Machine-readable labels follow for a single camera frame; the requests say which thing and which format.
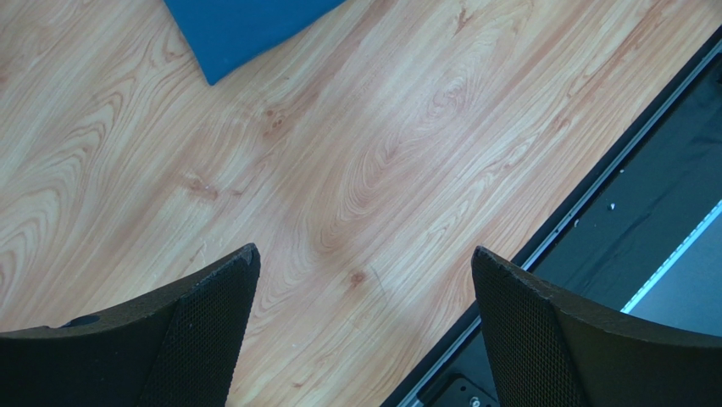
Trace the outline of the teal blue t shirt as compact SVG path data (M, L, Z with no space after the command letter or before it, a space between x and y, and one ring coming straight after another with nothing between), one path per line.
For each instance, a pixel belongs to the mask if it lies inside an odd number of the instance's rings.
M342 3L342 0L164 2L210 86L308 28Z

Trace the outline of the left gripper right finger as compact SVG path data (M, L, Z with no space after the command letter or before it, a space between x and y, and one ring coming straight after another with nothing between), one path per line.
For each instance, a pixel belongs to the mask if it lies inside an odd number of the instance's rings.
M719 337L610 309L482 246L471 268L500 405L720 405Z

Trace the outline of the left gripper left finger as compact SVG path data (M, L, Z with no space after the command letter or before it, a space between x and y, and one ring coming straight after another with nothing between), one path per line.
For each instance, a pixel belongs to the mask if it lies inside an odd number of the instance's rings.
M4 406L222 406L260 275L249 243L122 304L1 336Z

